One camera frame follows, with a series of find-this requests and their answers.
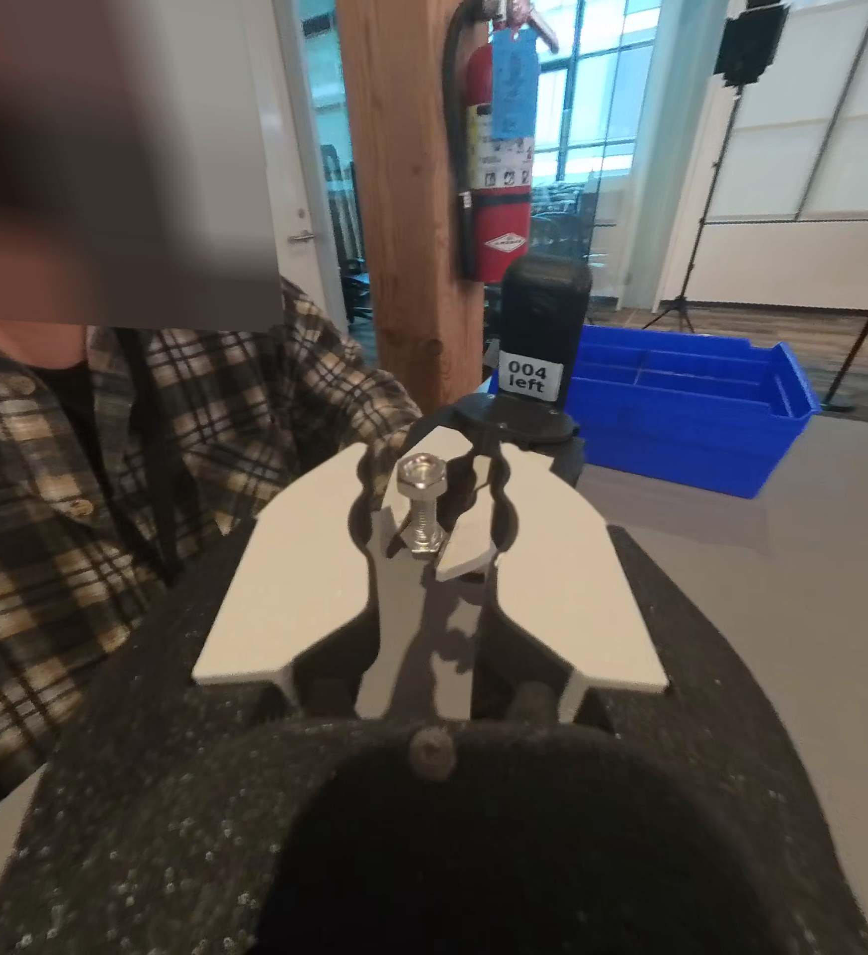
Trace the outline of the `person's left forearm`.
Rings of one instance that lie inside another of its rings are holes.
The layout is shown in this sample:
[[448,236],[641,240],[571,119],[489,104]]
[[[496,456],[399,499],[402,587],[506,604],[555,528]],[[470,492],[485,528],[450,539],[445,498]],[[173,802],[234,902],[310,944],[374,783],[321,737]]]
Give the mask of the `person's left forearm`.
[[357,341],[296,285],[282,280],[282,364],[292,396],[288,408],[307,469],[362,443],[379,494],[421,412],[392,374],[372,367]]

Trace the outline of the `blue paper tag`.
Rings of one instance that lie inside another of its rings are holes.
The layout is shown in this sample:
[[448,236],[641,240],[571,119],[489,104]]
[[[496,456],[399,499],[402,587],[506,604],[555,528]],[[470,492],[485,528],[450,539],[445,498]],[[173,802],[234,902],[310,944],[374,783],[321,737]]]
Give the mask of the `blue paper tag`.
[[533,29],[494,30],[491,51],[491,138],[534,138],[539,57]]

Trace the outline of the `silver hex bolt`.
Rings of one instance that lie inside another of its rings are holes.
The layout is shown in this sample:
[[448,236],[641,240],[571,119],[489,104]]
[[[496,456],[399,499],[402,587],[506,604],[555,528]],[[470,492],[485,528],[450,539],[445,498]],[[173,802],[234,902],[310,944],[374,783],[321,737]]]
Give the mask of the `silver hex bolt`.
[[425,452],[409,456],[399,462],[395,484],[407,507],[400,534],[412,523],[421,527],[432,527],[435,522],[440,525],[438,504],[448,488],[447,466],[443,460]]

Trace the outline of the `white door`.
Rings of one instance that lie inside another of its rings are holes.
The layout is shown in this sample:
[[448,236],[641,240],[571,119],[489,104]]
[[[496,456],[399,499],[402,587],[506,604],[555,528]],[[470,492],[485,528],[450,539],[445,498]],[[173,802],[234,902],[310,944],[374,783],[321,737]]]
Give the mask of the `white door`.
[[321,235],[304,165],[289,73],[273,2],[239,3],[260,120],[265,181],[280,274],[329,314],[321,274]]

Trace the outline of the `blue plastic bin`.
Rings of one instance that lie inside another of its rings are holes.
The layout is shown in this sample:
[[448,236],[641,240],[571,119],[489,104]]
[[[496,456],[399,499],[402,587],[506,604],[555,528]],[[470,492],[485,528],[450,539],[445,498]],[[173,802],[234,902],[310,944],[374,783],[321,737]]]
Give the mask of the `blue plastic bin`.
[[785,343],[586,326],[566,410],[590,464],[750,499],[821,407]]

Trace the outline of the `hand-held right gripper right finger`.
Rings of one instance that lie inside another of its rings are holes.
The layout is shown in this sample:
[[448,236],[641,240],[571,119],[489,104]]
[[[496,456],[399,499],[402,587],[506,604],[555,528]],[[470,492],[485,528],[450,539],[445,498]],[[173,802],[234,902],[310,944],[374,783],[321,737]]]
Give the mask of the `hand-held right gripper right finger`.
[[518,684],[544,683],[558,721],[576,718],[588,691],[663,694],[670,680],[608,532],[607,521],[541,455],[500,447],[512,543],[494,565],[500,622],[491,666]]

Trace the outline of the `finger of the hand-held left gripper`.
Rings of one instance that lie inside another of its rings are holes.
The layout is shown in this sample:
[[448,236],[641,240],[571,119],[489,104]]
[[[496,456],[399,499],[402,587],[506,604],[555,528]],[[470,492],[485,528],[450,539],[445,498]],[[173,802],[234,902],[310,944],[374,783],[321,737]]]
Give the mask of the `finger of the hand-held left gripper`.
[[433,570],[437,583],[486,574],[498,555],[497,536],[506,530],[506,505],[498,498],[499,461],[470,452],[447,464],[447,485],[437,502],[444,531]]
[[[394,554],[401,548],[410,552],[400,535],[400,525],[406,516],[407,507],[397,492],[395,471],[400,461],[421,452],[438,457],[447,466],[450,460],[461,458],[473,452],[473,443],[462,431],[447,425],[436,425],[418,438],[408,438],[406,440],[403,451],[391,471],[380,505],[380,544],[386,553]],[[437,558],[437,555],[427,557],[412,555],[429,560],[436,560]]]

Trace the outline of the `wooden post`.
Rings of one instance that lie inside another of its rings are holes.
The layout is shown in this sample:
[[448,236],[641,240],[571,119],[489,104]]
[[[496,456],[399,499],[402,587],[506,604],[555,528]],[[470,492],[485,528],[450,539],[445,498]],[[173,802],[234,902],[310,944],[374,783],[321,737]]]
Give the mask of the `wooden post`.
[[423,412],[482,382],[484,287],[459,272],[442,118],[443,42],[456,6],[336,4],[378,357]]

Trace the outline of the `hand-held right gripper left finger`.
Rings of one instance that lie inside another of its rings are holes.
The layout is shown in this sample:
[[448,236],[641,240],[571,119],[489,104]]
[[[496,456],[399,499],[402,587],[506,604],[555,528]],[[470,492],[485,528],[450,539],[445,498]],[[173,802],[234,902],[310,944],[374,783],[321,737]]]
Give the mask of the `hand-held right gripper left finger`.
[[370,463],[352,444],[260,511],[191,671],[197,685],[267,683],[306,710],[340,685],[354,705],[380,650]]

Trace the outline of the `red fire extinguisher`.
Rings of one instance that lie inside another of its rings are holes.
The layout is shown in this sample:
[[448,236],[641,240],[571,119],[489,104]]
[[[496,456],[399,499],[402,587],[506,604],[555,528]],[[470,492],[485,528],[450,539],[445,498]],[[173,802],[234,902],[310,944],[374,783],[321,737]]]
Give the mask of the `red fire extinguisher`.
[[498,285],[528,247],[535,135],[491,138],[491,35],[523,26],[534,30],[536,49],[541,43],[559,52],[555,32],[534,2],[460,2],[444,37],[441,105],[460,269],[465,280],[484,285]]

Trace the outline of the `black light stand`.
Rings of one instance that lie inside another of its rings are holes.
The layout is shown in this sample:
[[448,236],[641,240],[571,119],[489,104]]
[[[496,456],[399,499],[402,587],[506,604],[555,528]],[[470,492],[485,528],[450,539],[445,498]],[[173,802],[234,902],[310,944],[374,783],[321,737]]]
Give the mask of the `black light stand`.
[[690,315],[688,291],[694,273],[695,261],[709,222],[711,207],[728,146],[734,133],[746,87],[758,83],[763,73],[774,62],[788,9],[789,7],[783,2],[748,1],[738,16],[727,18],[725,22],[716,56],[714,75],[721,77],[723,87],[732,91],[726,127],[717,155],[711,166],[712,178],[701,215],[697,220],[694,240],[682,277],[679,294],[655,317],[649,320],[642,327],[643,330],[655,328],[663,319],[673,316],[677,319],[677,332],[695,333]]

